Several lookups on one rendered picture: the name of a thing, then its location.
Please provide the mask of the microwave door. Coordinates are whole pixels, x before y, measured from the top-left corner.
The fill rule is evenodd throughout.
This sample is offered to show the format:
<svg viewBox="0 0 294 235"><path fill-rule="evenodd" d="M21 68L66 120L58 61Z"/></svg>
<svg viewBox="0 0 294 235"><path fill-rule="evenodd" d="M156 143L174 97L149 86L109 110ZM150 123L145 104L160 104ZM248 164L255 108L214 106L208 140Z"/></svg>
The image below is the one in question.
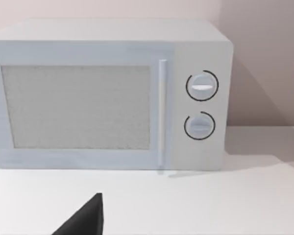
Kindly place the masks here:
<svg viewBox="0 0 294 235"><path fill-rule="evenodd" d="M163 42L0 40L0 169L160 169L159 60L167 111L172 54Z"/></svg>

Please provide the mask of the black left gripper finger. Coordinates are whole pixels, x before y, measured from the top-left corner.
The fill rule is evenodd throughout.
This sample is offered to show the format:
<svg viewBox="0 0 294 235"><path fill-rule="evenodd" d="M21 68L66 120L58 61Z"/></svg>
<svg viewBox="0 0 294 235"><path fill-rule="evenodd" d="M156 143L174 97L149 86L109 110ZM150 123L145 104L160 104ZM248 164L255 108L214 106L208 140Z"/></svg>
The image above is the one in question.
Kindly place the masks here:
<svg viewBox="0 0 294 235"><path fill-rule="evenodd" d="M51 235L103 235L103 195L96 193Z"/></svg>

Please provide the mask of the plain pale microwave knob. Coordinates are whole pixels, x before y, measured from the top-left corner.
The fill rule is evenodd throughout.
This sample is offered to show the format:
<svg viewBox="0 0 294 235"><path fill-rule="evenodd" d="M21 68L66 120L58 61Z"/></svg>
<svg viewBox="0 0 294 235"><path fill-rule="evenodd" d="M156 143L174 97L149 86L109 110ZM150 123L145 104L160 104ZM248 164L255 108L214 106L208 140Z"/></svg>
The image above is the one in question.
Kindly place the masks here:
<svg viewBox="0 0 294 235"><path fill-rule="evenodd" d="M209 116L190 117L186 124L188 134L194 139L204 139L211 134L214 123Z"/></svg>

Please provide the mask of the pale microwave oven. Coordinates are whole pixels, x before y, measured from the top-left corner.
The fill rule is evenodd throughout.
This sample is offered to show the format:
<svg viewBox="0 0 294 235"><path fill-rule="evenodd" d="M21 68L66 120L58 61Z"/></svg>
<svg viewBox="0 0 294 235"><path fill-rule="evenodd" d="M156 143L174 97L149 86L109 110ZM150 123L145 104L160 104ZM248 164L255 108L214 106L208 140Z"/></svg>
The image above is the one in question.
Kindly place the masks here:
<svg viewBox="0 0 294 235"><path fill-rule="evenodd" d="M211 23L194 19L29 19L0 30L8 41L135 41L172 45L166 121L165 167L158 170L218 170L222 165L233 61L233 44ZM196 100L188 92L194 75L208 73L215 93ZM190 117L209 116L214 129L204 139L187 130Z"/></svg>

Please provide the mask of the microwave knob with white bar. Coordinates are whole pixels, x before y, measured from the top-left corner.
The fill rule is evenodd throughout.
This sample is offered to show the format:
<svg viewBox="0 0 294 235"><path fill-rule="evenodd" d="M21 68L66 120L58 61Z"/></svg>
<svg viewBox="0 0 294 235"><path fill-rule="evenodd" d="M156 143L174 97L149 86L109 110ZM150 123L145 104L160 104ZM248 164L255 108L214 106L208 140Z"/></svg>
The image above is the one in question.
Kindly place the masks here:
<svg viewBox="0 0 294 235"><path fill-rule="evenodd" d="M188 81L188 92L196 100L209 99L216 90L216 81L208 73L194 75Z"/></svg>

